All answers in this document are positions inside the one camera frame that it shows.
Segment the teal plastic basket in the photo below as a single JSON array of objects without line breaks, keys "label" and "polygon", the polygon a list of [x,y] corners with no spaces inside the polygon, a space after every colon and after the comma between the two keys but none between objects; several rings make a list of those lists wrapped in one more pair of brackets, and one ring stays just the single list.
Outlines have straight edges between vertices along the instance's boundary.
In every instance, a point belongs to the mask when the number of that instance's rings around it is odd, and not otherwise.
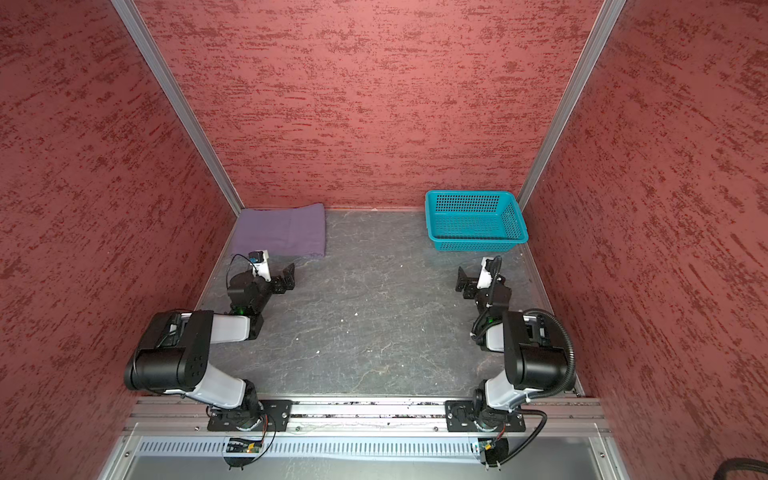
[{"label": "teal plastic basket", "polygon": [[425,216],[438,251],[506,252],[529,240],[519,203],[506,191],[431,190]]}]

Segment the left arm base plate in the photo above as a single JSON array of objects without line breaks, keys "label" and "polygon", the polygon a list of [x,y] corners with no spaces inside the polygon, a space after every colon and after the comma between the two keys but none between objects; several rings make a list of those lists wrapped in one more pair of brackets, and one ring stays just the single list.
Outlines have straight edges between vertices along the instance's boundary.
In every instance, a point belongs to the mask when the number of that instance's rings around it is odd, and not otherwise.
[{"label": "left arm base plate", "polygon": [[261,400],[256,403],[255,412],[244,406],[234,409],[210,407],[207,430],[253,435],[270,429],[284,432],[287,429],[292,406],[291,400]]}]

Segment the purple trousers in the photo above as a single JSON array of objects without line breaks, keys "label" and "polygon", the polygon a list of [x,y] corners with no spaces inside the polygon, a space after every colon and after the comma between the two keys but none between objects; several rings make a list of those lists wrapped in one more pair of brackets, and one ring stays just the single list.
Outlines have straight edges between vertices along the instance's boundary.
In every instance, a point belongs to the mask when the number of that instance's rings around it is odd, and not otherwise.
[{"label": "purple trousers", "polygon": [[324,257],[326,211],[321,203],[293,209],[245,209],[239,215],[228,253],[266,250],[270,256]]}]

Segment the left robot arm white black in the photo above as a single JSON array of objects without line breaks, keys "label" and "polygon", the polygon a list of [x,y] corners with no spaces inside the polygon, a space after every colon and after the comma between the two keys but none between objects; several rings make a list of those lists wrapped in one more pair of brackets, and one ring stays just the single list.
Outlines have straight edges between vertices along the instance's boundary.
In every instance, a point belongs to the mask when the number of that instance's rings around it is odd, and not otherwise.
[{"label": "left robot arm white black", "polygon": [[250,268],[226,280],[230,312],[179,309],[155,314],[127,363],[123,381],[131,391],[178,395],[206,406],[210,431],[283,431],[255,384],[210,363],[213,345],[253,341],[264,325],[263,310],[275,295],[295,288],[295,265],[269,272],[264,252],[247,258]]}]

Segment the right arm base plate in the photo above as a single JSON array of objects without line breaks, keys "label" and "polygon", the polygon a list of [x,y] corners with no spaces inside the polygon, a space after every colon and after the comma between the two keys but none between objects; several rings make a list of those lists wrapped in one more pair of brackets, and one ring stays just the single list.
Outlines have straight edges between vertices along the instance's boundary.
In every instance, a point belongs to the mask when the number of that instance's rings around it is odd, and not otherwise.
[{"label": "right arm base plate", "polygon": [[445,404],[449,432],[521,433],[526,430],[520,414],[484,407],[470,400],[449,400]]}]

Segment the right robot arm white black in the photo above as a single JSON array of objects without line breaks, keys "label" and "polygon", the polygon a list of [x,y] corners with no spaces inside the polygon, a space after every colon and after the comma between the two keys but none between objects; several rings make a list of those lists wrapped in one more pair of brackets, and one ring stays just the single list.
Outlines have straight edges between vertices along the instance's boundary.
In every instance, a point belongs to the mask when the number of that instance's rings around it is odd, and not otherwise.
[{"label": "right robot arm white black", "polygon": [[478,310],[470,339],[483,351],[501,354],[503,369],[481,381],[471,399],[445,403],[451,432],[520,431],[523,405],[576,383],[574,346],[562,323],[546,310],[512,310],[512,291],[500,270],[499,257],[485,258],[477,277],[458,269],[455,290]]}]

